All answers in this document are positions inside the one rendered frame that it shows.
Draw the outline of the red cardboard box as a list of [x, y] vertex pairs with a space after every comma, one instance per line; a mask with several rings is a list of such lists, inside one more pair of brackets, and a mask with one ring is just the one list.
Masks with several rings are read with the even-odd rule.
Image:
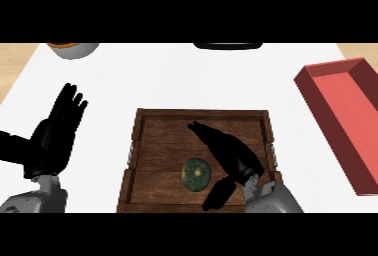
[[378, 195], [378, 73], [354, 58], [304, 66], [293, 81], [354, 193]]

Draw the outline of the dark green round squash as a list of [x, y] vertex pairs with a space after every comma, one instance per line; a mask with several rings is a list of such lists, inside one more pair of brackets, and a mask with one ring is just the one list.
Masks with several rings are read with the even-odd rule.
[[181, 181], [192, 192], [200, 192], [211, 181], [211, 168], [200, 158], [190, 158], [181, 168]]

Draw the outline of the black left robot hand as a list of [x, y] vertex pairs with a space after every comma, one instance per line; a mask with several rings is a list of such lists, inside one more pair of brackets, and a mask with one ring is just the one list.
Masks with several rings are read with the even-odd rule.
[[66, 168], [87, 104], [76, 86], [66, 83], [31, 138], [0, 131], [0, 161], [23, 166], [25, 179], [57, 175]]

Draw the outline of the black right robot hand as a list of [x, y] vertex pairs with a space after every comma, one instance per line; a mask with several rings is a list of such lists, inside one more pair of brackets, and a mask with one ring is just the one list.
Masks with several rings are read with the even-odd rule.
[[187, 124], [187, 128], [206, 145], [227, 174], [215, 182], [202, 204], [205, 211], [209, 209], [218, 210], [234, 192], [236, 185], [240, 184], [245, 186], [248, 181], [257, 184], [264, 173], [264, 168], [255, 153], [233, 135], [223, 133], [218, 129], [211, 128], [196, 121]]

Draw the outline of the black flat object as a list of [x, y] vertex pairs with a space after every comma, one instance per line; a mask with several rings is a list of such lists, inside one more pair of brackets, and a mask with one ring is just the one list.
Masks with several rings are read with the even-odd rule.
[[258, 49], [262, 43], [193, 43], [193, 45], [205, 50], [236, 51]]

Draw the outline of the grey bowl with orange rim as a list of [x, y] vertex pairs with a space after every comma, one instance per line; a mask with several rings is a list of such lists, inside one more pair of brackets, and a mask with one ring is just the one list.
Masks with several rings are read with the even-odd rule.
[[48, 43], [47, 46], [56, 55], [66, 60], [81, 59], [88, 56], [96, 48], [97, 43]]

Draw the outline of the brown wooden tray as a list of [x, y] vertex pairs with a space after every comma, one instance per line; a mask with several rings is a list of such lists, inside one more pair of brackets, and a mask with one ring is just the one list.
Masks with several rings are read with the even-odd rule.
[[233, 135], [251, 148], [264, 168], [261, 184], [282, 179], [276, 171], [273, 132], [264, 110], [135, 111], [119, 213], [197, 213], [226, 172], [187, 124], [199, 122]]

